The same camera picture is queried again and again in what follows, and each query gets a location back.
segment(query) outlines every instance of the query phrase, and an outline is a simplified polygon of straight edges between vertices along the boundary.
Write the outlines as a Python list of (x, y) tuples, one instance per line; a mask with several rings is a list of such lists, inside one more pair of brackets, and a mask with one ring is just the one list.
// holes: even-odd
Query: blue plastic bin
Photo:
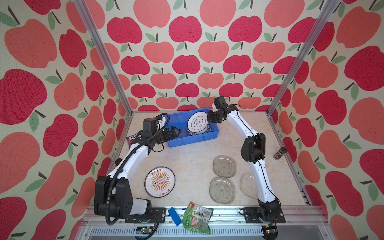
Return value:
[(197, 112), (208, 113), (208, 111), (209, 111), (209, 108), (203, 108), (203, 109), (186, 111), (182, 113), (170, 114), (169, 115), (170, 120), (167, 127), (171, 128), (171, 126), (175, 126), (181, 129), (181, 133), (176, 139), (173, 139), (167, 142), (168, 147), (177, 147), (177, 146), (187, 145), (194, 142), (202, 142), (202, 141), (217, 138), (218, 127), (216, 123), (212, 123), (212, 122), (209, 123), (211, 126), (211, 131), (209, 133), (203, 133), (203, 134), (192, 136), (187, 131), (188, 120), (193, 114)]

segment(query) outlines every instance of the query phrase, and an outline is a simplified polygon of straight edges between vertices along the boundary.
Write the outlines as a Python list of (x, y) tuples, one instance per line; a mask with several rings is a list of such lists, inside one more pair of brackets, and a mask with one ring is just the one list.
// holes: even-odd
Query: barcode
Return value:
[(206, 209), (206, 210), (204, 211), (204, 214), (203, 214), (203, 222), (206, 222), (206, 223), (209, 222), (209, 219), (210, 219), (210, 217), (211, 217), (211, 213), (212, 213), (212, 211), (211, 211), (210, 209)]

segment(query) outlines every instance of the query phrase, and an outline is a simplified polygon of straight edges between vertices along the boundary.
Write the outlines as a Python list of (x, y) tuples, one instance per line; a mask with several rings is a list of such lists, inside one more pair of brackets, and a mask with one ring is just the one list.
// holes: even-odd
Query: green food package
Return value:
[(209, 219), (213, 215), (214, 210), (205, 208), (201, 205), (189, 202), (183, 216), (183, 226), (191, 231), (211, 234), (208, 226)]

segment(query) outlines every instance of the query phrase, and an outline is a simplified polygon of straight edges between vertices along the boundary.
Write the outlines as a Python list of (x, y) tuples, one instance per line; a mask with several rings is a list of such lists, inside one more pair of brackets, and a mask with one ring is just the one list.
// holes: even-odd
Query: blue block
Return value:
[(173, 207), (171, 207), (171, 209), (168, 210), (168, 213), (172, 217), (176, 226), (178, 226), (181, 223), (181, 219), (180, 219), (179, 215), (176, 213), (175, 209)]
[(209, 108), (203, 108), (203, 109), (197, 109), (197, 110), (191, 110), (191, 111), (185, 111), (182, 113), (173, 113), (170, 114), (169, 117), (169, 123), (168, 128), (171, 128), (171, 126), (175, 126), (182, 130), (178, 138), (170, 140), (167, 142), (168, 147), (177, 147), (182, 146), (194, 142), (202, 142), (206, 140), (211, 140), (217, 138), (218, 135), (218, 127), (216, 123), (210, 122), (211, 131), (209, 133), (203, 133), (191, 136), (187, 131), (187, 124), (190, 117), (192, 117), (193, 114), (197, 112), (206, 112), (208, 113)]

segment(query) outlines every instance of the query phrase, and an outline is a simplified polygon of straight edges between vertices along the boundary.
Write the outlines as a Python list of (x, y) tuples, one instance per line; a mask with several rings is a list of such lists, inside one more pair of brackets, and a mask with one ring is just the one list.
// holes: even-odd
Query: apple pattern fabric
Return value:
[[(86, 2), (103, 28), (104, 8)], [(72, 240), (127, 114), (73, 1), (6, 0), (0, 12), (0, 239)]]
[[(106, 10), (99, 34), (118, 50), (113, 66), (134, 111), (212, 108), (219, 95), (266, 108), (320, 13), (305, 11), (312, 0), (97, 1)], [(329, 41), (333, 24), (323, 35)], [(297, 83), (308, 74), (304, 62)]]
[(276, 108), (299, 179), (339, 240), (384, 239), (383, 7), (341, 1), (305, 58), (309, 75), (299, 70)]

